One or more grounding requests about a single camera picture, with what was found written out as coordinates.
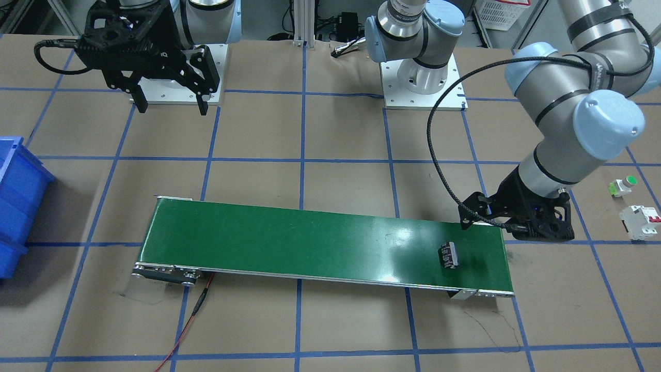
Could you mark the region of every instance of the blue plastic bin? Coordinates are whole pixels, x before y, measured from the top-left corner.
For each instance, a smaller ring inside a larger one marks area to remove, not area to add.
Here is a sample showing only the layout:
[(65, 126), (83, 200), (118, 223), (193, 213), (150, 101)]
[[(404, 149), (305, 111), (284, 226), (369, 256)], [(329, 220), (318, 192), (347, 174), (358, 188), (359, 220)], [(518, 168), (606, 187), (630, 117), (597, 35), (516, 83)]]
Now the blue plastic bin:
[(0, 137), (0, 278), (11, 277), (39, 209), (55, 177), (23, 145), (22, 137)]

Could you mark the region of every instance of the white crate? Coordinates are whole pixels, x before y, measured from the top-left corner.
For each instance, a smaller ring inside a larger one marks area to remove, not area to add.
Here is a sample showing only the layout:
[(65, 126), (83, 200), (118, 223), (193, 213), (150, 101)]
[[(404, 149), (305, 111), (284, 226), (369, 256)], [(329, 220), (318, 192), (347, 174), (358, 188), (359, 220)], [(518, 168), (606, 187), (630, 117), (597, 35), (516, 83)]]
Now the white crate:
[(507, 31), (529, 6), (530, 0), (480, 0), (477, 3), (477, 14), (484, 27)]

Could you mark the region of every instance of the white mounting plate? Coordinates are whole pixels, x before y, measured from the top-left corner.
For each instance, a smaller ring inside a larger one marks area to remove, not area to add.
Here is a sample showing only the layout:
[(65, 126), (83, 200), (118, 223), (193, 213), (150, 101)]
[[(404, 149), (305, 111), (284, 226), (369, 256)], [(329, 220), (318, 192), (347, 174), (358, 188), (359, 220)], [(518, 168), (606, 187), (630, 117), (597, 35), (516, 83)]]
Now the white mounting plate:
[[(211, 55), (214, 57), (215, 66), (220, 76), (218, 91), (211, 94), (207, 101), (209, 105), (219, 105), (220, 93), (223, 91), (223, 80), (225, 78), (225, 65), (227, 63), (227, 44), (208, 44)], [(142, 91), (147, 97), (150, 105), (197, 105), (195, 94), (182, 87), (174, 80), (140, 80)]]
[[(431, 109), (441, 94), (452, 83), (459, 79), (457, 62), (454, 54), (447, 63), (447, 80), (445, 87), (435, 94), (423, 95), (409, 91), (405, 86), (397, 82), (397, 70), (402, 60), (381, 63), (381, 84), (383, 85), (383, 96), (386, 109), (399, 110), (428, 110)], [(462, 84), (457, 85), (438, 107), (442, 111), (458, 111), (468, 108), (466, 97), (463, 96)]]

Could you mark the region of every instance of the light blue joint cap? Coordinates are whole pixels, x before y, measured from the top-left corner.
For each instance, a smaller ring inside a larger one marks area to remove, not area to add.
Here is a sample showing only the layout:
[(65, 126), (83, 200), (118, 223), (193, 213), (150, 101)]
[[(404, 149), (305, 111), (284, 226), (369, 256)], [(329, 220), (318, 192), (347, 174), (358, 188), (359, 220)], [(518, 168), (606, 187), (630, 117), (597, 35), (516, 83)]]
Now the light blue joint cap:
[(227, 43), (241, 41), (243, 33), (241, 30), (241, 0), (234, 1), (234, 15), (232, 16), (232, 24), (229, 26), (229, 34), (227, 35)]
[(618, 156), (645, 129), (645, 116), (622, 94), (598, 90), (574, 109), (574, 132), (583, 148), (597, 159)]
[(461, 36), (463, 25), (466, 23), (459, 8), (445, 0), (427, 1), (424, 15), (431, 25), (454, 37)]
[(365, 41), (368, 45), (369, 58), (374, 62), (386, 62), (383, 37), (374, 16), (368, 17), (365, 21)]
[[(547, 42), (536, 42), (519, 50), (512, 58), (548, 57), (557, 51), (556, 48)], [(507, 68), (505, 68), (505, 80), (507, 81), (507, 85), (510, 86), (513, 95), (516, 95), (516, 91), (521, 84), (540, 63), (541, 61), (529, 61), (507, 65)]]
[[(643, 44), (643, 47), (649, 50), (647, 44)], [(661, 49), (655, 46), (652, 73), (650, 73), (650, 77), (647, 78), (645, 84), (634, 95), (649, 93), (659, 85), (661, 85)]]

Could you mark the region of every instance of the green conveyor belt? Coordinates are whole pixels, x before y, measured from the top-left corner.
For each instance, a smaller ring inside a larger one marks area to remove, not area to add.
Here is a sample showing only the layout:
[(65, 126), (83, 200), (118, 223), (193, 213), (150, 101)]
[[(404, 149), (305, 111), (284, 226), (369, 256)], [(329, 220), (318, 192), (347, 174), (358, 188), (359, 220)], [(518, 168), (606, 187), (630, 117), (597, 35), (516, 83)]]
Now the green conveyor belt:
[(136, 265), (512, 295), (497, 227), (178, 199), (157, 200)]

